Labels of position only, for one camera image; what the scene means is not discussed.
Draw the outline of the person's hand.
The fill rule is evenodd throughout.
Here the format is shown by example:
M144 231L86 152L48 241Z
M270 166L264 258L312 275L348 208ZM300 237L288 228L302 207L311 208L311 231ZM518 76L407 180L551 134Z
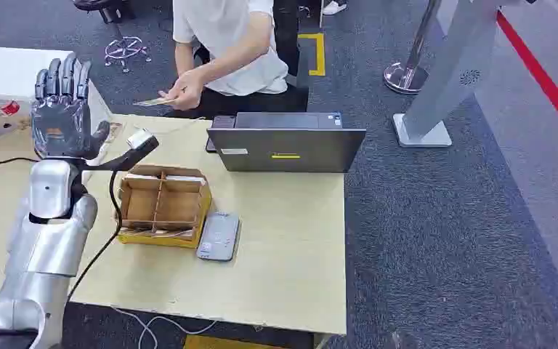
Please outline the person's hand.
M158 95L173 109L187 111L200 105L203 88L200 72L193 69L184 72L168 92L158 91Z

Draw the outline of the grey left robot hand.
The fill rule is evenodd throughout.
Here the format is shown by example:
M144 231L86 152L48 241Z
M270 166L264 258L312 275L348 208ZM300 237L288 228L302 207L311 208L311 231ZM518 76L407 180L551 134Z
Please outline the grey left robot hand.
M71 52L54 58L36 76L31 108L34 148L45 157L92 160L110 134L110 122L92 121L89 106L92 64Z

